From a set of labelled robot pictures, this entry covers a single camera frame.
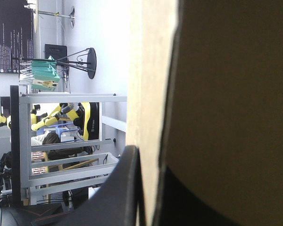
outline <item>wire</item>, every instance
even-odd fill
[[[107,164],[107,159],[108,159],[108,154],[107,154],[106,157],[104,158],[103,164]]]
[[[79,135],[79,131],[76,132],[76,135],[78,136],[78,138],[82,141],[84,141],[82,138],[81,138],[81,135]]]
[[[39,201],[37,201],[37,202],[42,202],[42,201],[51,201],[51,200],[64,201],[64,199],[43,199],[43,200],[39,200]]]
[[[60,22],[60,24],[61,24],[61,26],[62,26],[62,28],[63,28],[63,31],[64,31],[64,43],[63,43],[63,45],[65,45],[65,44],[66,44],[66,32],[65,32],[65,28],[64,28],[62,22],[61,22],[59,19],[58,19],[58,22]]]
[[[49,204],[48,202],[43,202],[43,203],[37,203],[37,205],[40,205],[40,204]]]

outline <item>metal rod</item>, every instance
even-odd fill
[[[74,65],[71,65],[71,64],[68,64],[68,63],[64,63],[64,62],[61,62],[61,61],[57,61],[57,63],[62,64],[62,65],[68,65],[69,67],[74,67],[76,69],[81,68],[82,71],[85,70],[85,71],[89,71],[89,72],[95,72],[95,70],[93,70],[91,68],[83,67],[83,66],[78,66],[78,65],[74,66]]]
[[[91,65],[91,63],[88,62],[81,62],[81,61],[63,61],[65,63],[72,63],[72,64],[84,64],[84,65]]]
[[[76,52],[76,53],[73,53],[73,54],[71,54],[71,55],[68,55],[68,56],[62,57],[62,58],[60,58],[60,59],[57,59],[57,61],[63,60],[63,59],[65,59],[65,58],[67,58],[67,57],[71,57],[71,56],[73,56],[73,55],[76,55],[76,54],[78,54],[78,53],[82,53],[82,52],[87,51],[87,50],[90,50],[90,49],[91,49],[91,48],[87,48],[87,49],[81,50],[81,51],[79,51],[79,52]]]
[[[38,58],[23,58],[23,57],[12,57],[13,60],[33,60],[33,61],[44,61],[44,62],[58,62],[58,60],[49,60],[49,59],[38,59]],[[80,61],[63,61],[63,63],[72,63],[72,64],[84,64],[84,65],[90,65],[91,63],[88,62],[80,62]]]
[[[39,11],[39,10],[38,10],[38,13],[42,15],[48,15],[48,16],[59,16],[59,17],[71,18],[71,15],[62,15],[60,13],[51,13],[51,12]]]

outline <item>person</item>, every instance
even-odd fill
[[[58,144],[58,143],[61,143],[61,140],[58,137],[58,135],[55,132],[50,132],[48,130],[42,135],[31,137],[32,146]],[[58,149],[58,150],[49,151],[48,159],[49,160],[65,159],[65,158],[69,158],[69,156],[71,155],[82,153],[83,151],[87,152],[88,154],[92,154],[92,149],[89,146]]]

